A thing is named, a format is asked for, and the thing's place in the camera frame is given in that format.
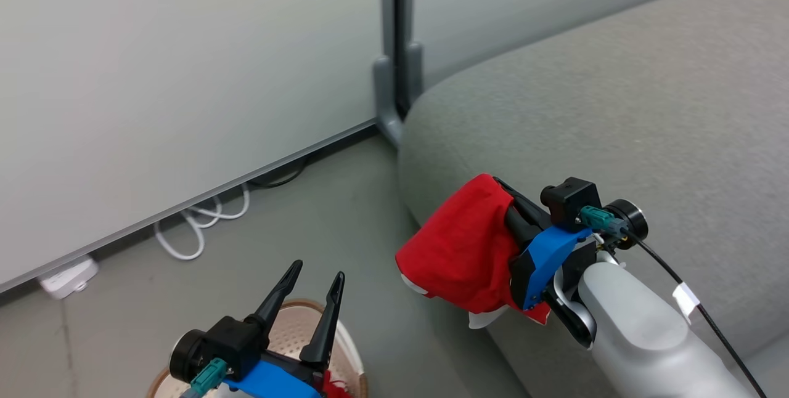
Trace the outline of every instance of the red cloth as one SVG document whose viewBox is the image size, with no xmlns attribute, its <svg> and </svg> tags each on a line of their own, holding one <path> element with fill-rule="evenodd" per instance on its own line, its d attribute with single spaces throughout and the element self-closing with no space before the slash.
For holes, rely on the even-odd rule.
<svg viewBox="0 0 789 398">
<path fill-rule="evenodd" d="M 412 283 L 473 314 L 504 305 L 510 294 L 509 262 L 519 254 L 504 214 L 509 193 L 490 174 L 480 174 L 433 213 L 422 230 L 395 255 Z M 541 303 L 526 316 L 545 324 L 550 308 Z"/>
<path fill-rule="evenodd" d="M 332 380 L 332 372 L 326 371 L 324 375 L 324 393 L 326 398 L 353 398 L 345 389 L 345 382 Z"/>
</svg>

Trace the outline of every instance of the round black knob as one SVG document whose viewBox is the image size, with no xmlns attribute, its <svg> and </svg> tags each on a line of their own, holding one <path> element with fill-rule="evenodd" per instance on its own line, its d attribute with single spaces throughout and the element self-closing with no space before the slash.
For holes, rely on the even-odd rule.
<svg viewBox="0 0 789 398">
<path fill-rule="evenodd" d="M 636 207 L 635 204 L 627 199 L 617 199 L 611 204 L 606 205 L 606 207 L 603 207 L 603 210 L 608 210 L 608 212 L 613 213 L 617 218 L 624 219 L 628 224 L 628 230 L 639 239 L 646 239 L 646 235 L 649 233 L 649 226 L 646 224 L 644 213 L 639 207 Z M 627 250 L 635 245 L 635 240 L 628 238 L 620 241 L 617 247 L 622 250 Z"/>
<path fill-rule="evenodd" d="M 190 330 L 178 340 L 170 355 L 170 376 L 189 383 L 200 373 L 203 368 L 200 362 L 200 346 L 203 345 L 204 336 L 205 331 Z"/>
</svg>

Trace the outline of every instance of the teal connector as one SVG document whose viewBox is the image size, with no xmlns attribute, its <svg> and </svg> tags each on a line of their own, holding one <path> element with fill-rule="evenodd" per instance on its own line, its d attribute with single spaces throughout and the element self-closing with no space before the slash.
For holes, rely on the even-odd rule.
<svg viewBox="0 0 789 398">
<path fill-rule="evenodd" d="M 203 398 L 209 390 L 219 387 L 225 379 L 227 373 L 227 363 L 219 358 L 214 358 L 206 365 L 205 369 L 195 376 L 194 380 L 189 383 L 189 390 L 183 395 L 183 398 Z"/>
<path fill-rule="evenodd" d="M 592 230 L 602 230 L 616 237 L 622 237 L 622 227 L 628 227 L 624 219 L 617 218 L 613 213 L 597 209 L 591 205 L 581 208 L 578 218 L 581 219 L 581 223 L 586 225 L 586 227 Z"/>
</svg>

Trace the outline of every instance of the sofa cushion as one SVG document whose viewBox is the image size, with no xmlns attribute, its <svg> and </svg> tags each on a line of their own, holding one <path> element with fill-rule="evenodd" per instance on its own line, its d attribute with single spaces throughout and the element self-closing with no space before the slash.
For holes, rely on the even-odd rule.
<svg viewBox="0 0 789 398">
<path fill-rule="evenodd" d="M 479 173 L 534 200 L 569 176 L 595 182 L 603 203 L 643 209 L 648 242 L 753 353 L 789 323 L 787 2 L 659 0 L 454 75 L 406 120 L 406 204 L 423 222 Z M 619 256 L 673 303 L 657 263 Z M 490 331 L 536 398 L 613 396 L 558 320 L 509 314 Z"/>
</svg>

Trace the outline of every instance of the white basket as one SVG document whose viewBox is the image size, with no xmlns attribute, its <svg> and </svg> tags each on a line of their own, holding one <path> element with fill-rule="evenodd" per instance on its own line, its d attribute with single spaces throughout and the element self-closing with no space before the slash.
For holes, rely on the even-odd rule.
<svg viewBox="0 0 789 398">
<path fill-rule="evenodd" d="M 294 299 L 285 302 L 271 327 L 268 349 L 298 359 L 301 348 L 309 343 L 324 308 L 307 299 Z M 337 322 L 335 345 L 332 348 L 332 361 L 329 364 L 332 381 L 343 381 L 346 390 L 354 398 L 367 398 L 367 377 L 361 358 L 353 345 L 348 330 Z M 170 376 L 165 368 L 150 385 L 147 398 L 178 398 L 189 385 Z M 242 392 L 231 392 L 226 384 L 211 390 L 206 398 L 246 398 Z"/>
</svg>

